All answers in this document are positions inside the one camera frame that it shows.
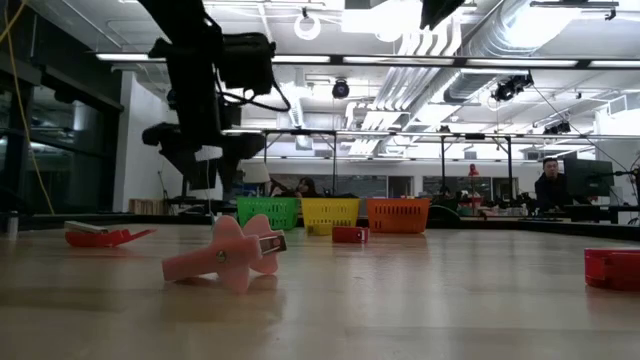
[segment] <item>red toy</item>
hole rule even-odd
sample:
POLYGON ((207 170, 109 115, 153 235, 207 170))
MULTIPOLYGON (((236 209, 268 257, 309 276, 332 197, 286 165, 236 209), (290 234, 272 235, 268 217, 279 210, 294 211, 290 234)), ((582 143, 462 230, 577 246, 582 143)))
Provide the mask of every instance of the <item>red toy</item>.
POLYGON ((336 226, 333 228, 333 242, 365 244, 369 241, 369 229, 336 226))
POLYGON ((222 216, 213 228, 214 240, 203 249, 162 262, 165 281, 217 273, 235 292, 249 288, 249 268, 272 274, 278 269, 276 253, 286 250, 284 233, 272 231, 269 219, 258 215, 245 226, 246 234, 230 216, 222 216))
POLYGON ((144 230, 131 235, 129 230, 116 230, 106 234, 67 231, 64 234, 69 245, 74 247, 116 247, 149 235, 156 230, 144 230))
POLYGON ((587 285, 640 291, 640 249, 585 249, 587 285))

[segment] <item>pink plastic toy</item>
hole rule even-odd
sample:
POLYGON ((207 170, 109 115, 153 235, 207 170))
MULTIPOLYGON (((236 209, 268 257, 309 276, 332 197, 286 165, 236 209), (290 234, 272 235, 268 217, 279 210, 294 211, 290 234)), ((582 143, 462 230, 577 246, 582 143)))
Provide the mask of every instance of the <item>pink plastic toy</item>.
POLYGON ((221 217, 213 228, 214 240, 209 246, 162 262, 165 281, 215 272, 224 286, 238 293, 247 291, 249 267, 273 273, 278 264, 275 257, 269 255, 286 249, 282 233, 272 236, 274 232, 269 228, 268 220, 266 228, 262 224, 262 220, 253 222, 252 219, 247 223, 251 225, 248 230, 252 234, 245 235, 234 218, 221 217))
POLYGON ((153 232, 155 230, 144 230, 131 235, 129 230, 116 230, 107 234, 67 231, 64 237, 67 243, 74 247, 116 247, 153 232))

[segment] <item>plastic basket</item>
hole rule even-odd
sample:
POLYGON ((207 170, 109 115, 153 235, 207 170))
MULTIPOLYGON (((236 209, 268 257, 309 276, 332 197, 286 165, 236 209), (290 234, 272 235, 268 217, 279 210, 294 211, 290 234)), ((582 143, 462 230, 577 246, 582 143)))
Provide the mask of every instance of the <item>plastic basket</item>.
POLYGON ((238 223, 244 226, 252 217, 264 214, 273 230, 290 230, 298 223, 296 198, 238 198, 238 223))
POLYGON ((375 233, 420 234, 427 227, 429 199, 368 199, 369 228, 375 233))
POLYGON ((302 199, 304 227, 314 235, 331 235, 333 226, 356 226, 360 199, 302 199))

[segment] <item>person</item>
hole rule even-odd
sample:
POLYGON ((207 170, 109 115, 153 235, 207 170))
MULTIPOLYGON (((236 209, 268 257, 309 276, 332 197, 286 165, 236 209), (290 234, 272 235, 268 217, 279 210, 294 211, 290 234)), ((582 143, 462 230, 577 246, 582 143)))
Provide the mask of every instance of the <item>person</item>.
POLYGON ((298 187, 296 188, 296 196, 299 198, 314 198, 320 197, 320 195, 316 192, 316 183, 310 177, 303 177, 298 182, 298 187))
POLYGON ((542 211, 562 211, 573 203, 567 190, 567 178, 558 172, 558 160, 546 158, 542 162, 544 173, 536 181, 537 207, 542 211))

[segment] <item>table surface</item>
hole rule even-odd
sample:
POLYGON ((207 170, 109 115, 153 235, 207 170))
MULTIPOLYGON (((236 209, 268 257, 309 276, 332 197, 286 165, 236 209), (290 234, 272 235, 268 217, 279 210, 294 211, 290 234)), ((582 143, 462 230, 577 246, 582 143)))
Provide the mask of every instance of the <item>table surface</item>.
MULTIPOLYGON (((584 285, 583 249, 624 242, 428 230, 332 245, 288 233, 249 293, 215 275, 165 283, 207 226, 156 226, 115 249, 61 230, 0 239, 2 359, 633 359, 640 295, 584 285)), ((130 226, 132 230, 144 226, 130 226)))

